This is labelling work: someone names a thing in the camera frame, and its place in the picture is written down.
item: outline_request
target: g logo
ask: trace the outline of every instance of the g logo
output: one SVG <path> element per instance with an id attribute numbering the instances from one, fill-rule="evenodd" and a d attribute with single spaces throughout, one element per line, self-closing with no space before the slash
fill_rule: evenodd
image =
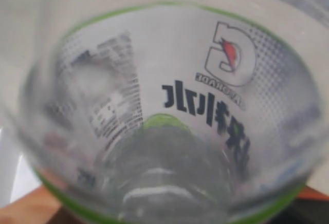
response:
<path id="1" fill-rule="evenodd" d="M 256 66 L 255 45 L 241 29 L 218 22 L 205 69 L 231 86 L 243 86 L 252 79 Z"/>

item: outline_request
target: white surface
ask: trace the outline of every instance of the white surface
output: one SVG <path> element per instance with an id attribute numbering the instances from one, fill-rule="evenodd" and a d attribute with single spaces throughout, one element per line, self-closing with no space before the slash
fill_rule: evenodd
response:
<path id="1" fill-rule="evenodd" d="M 273 6 L 273 13 L 275 14 L 277 12 L 275 6 L 273 4 L 270 4 L 270 6 Z M 18 89 L 32 62 L 37 7 L 38 0 L 0 0 L 0 94 L 4 103 L 12 109 L 17 107 Z M 294 11 L 287 8 L 287 13 L 283 13 L 282 18 L 291 18 L 293 15 Z M 291 26 L 296 28 L 308 23 L 307 18 L 301 18 L 296 23 L 294 20 L 291 21 Z M 277 21 L 272 21 L 271 23 L 265 23 L 265 26 L 273 30 L 277 24 Z M 321 28 L 316 27 L 313 32 L 311 32 L 311 29 L 307 32 L 312 34 L 319 30 Z M 278 33 L 284 34 L 284 29 L 278 31 Z M 302 36 L 300 40 L 309 42 L 309 38 L 302 38 Z M 306 50 L 307 47 L 302 48 L 302 54 L 306 58 L 312 58 L 313 55 L 308 54 Z M 322 64 L 316 63 L 316 60 L 314 62 L 312 65 L 313 70 L 323 69 Z M 0 140 L 0 158 L 2 159 L 0 164 L 1 207 L 33 190 L 39 182 L 31 174 L 28 165 L 22 158 L 22 153 L 12 144 L 12 141 Z M 309 185 L 329 195 L 328 181 L 329 162 L 313 176 L 309 181 Z"/>

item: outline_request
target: gatorade logo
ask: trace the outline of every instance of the gatorade logo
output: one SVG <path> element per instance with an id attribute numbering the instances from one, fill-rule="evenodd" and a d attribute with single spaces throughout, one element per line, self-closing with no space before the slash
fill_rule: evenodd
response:
<path id="1" fill-rule="evenodd" d="M 205 70 L 231 86 L 243 86 L 252 80 L 256 66 L 255 45 L 243 30 L 218 22 L 209 49 Z"/>

